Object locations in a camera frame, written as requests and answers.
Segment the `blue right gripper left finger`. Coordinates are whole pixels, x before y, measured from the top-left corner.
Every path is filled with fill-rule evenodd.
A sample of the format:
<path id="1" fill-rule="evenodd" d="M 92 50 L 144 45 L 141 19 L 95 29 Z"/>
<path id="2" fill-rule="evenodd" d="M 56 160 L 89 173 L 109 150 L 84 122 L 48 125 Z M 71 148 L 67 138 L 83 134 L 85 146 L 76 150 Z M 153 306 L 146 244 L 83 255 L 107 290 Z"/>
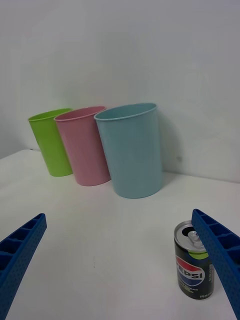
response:
<path id="1" fill-rule="evenodd" d="M 2 320 L 8 315 L 46 229 L 46 215 L 40 213 L 0 242 L 0 319 Z"/>

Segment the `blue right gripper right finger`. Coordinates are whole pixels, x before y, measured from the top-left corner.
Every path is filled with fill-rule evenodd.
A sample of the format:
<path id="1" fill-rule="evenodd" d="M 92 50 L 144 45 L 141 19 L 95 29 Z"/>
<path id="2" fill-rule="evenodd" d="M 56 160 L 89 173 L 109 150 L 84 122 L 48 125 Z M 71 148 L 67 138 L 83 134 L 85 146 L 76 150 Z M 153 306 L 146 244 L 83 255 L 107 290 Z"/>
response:
<path id="1" fill-rule="evenodd" d="M 191 224 L 205 247 L 237 319 L 240 319 L 240 237 L 194 209 Z"/>

